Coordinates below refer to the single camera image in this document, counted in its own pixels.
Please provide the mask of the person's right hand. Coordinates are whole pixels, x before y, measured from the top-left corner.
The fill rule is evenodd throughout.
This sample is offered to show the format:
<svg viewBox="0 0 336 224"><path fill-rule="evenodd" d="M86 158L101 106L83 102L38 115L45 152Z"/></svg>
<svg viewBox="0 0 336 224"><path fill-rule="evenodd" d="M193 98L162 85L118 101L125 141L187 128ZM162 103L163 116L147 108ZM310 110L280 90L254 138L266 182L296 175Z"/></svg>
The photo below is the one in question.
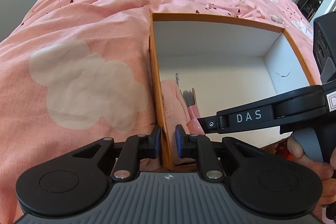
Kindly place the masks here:
<svg viewBox="0 0 336 224"><path fill-rule="evenodd" d="M294 137L290 136L287 141L289 152L293 155L293 161L313 170L322 180L322 196L314 210L314 215L322 219L322 206L335 202L336 186L335 178L332 178L335 171L336 155L335 149L331 154L330 162L315 162L309 159L303 152L303 148L297 143Z"/></svg>

